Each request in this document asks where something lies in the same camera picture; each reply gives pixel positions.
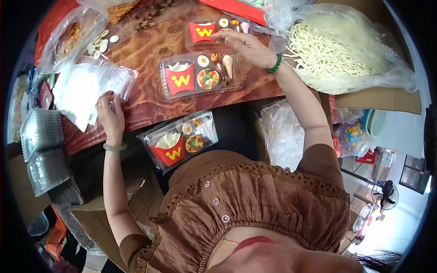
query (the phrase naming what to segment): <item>gold necklace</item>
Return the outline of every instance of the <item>gold necklace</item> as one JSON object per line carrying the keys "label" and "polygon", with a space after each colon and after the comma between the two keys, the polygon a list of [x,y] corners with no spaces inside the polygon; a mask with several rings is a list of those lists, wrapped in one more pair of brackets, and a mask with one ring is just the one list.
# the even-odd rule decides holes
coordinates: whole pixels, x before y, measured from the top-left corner
{"label": "gold necklace", "polygon": [[219,245],[214,249],[214,251],[213,251],[213,252],[211,253],[211,255],[209,256],[208,262],[207,262],[207,264],[206,264],[206,269],[207,269],[207,270],[208,270],[208,268],[209,268],[209,263],[211,262],[213,256],[215,255],[215,253],[217,252],[217,250],[222,246],[222,244],[223,244],[224,242],[232,243],[232,244],[234,244],[234,245],[239,244],[239,242],[234,242],[234,241],[226,240],[225,238],[222,238],[222,241],[220,242],[220,244],[219,244]]}

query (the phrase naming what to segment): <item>w logo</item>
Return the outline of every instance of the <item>w logo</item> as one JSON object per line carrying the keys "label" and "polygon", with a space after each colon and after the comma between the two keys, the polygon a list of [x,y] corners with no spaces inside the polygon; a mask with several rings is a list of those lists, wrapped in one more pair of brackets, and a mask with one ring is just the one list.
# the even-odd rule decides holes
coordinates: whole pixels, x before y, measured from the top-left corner
{"label": "w logo", "polygon": [[177,87],[180,87],[182,85],[182,83],[184,83],[185,85],[188,85],[188,82],[190,81],[190,74],[187,75],[186,78],[184,78],[184,76],[179,76],[179,79],[177,79],[177,77],[175,75],[173,75],[171,77],[171,79],[174,81],[174,83],[177,85]]}
{"label": "w logo", "polygon": [[199,34],[200,37],[206,36],[209,37],[212,34],[212,29],[207,30],[206,28],[202,29],[202,31],[200,30],[200,28],[196,28],[197,33]]}
{"label": "w logo", "polygon": [[176,156],[180,156],[180,147],[177,148],[177,152],[175,150],[173,150],[172,155],[169,152],[167,152],[165,155],[170,157],[171,160],[174,160],[176,158]]}

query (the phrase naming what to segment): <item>woman's right hand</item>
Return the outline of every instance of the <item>woman's right hand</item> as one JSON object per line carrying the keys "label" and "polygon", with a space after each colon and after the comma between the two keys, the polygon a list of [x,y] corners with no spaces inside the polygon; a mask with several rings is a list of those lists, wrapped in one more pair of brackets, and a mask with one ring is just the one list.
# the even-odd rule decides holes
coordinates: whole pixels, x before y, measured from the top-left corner
{"label": "woman's right hand", "polygon": [[276,53],[269,50],[253,35],[236,31],[222,31],[214,33],[210,38],[218,43],[224,40],[227,46],[260,68],[272,69],[276,65]]}
{"label": "woman's right hand", "polygon": [[[112,101],[114,110],[110,107],[110,101]],[[114,94],[112,91],[105,92],[97,100],[96,110],[107,136],[106,144],[120,146],[125,130],[125,116],[121,110],[120,94]]]}

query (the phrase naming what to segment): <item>brown blouse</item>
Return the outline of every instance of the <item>brown blouse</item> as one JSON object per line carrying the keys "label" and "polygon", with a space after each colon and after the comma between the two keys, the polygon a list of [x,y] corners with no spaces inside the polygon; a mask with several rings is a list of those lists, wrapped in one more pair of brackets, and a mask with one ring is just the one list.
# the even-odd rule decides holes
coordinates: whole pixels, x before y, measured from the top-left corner
{"label": "brown blouse", "polygon": [[309,147],[296,171],[230,151],[196,156],[173,174],[155,239],[132,234],[120,253],[129,271],[197,272],[233,227],[260,227],[310,250],[336,252],[349,226],[349,195],[334,150]]}

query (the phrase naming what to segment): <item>wood grain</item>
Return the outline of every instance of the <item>wood grain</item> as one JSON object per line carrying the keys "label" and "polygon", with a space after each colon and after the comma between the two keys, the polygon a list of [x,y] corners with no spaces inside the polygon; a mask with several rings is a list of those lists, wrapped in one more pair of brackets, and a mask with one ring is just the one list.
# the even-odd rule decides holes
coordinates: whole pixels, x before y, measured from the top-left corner
{"label": "wood grain", "polygon": [[[190,52],[185,48],[187,17],[219,16],[220,14],[221,12],[214,8],[199,5],[192,14],[164,21],[142,32],[133,32],[131,38],[111,50],[108,54],[111,61],[139,72],[128,101],[124,105],[125,132],[201,110],[282,95],[273,76],[241,60],[244,77],[242,89],[178,101],[165,99],[162,93],[159,63],[165,57]],[[256,36],[268,46],[268,35]],[[85,133],[82,133],[65,116],[62,117],[62,124],[68,156],[106,139],[98,120],[96,126],[88,125]]]}

